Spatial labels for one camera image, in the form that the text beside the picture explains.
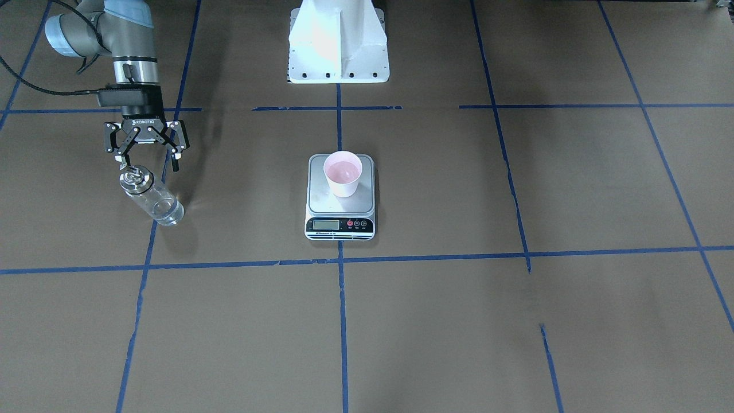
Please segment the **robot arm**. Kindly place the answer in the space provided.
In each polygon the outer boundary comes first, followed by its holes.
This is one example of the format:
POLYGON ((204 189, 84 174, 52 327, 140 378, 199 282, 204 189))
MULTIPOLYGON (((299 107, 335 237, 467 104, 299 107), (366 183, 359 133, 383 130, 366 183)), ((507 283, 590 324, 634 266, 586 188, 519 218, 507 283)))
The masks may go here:
POLYGON ((45 37, 57 53, 90 62, 109 57, 115 81, 94 94, 100 107, 117 107, 122 120, 105 124, 104 149, 131 164, 129 151, 137 144, 167 149, 174 172, 189 148, 181 121, 167 121, 158 76, 154 21, 144 1, 82 1, 70 13, 45 21, 45 37))

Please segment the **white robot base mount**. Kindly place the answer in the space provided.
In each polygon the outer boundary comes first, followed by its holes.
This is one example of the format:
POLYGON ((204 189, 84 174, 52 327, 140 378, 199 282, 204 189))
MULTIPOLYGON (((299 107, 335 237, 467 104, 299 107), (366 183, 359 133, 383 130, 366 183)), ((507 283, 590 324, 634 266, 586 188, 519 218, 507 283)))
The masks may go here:
POLYGON ((292 84, 374 84, 390 79, 385 13, 372 1, 302 1, 291 10, 292 84))

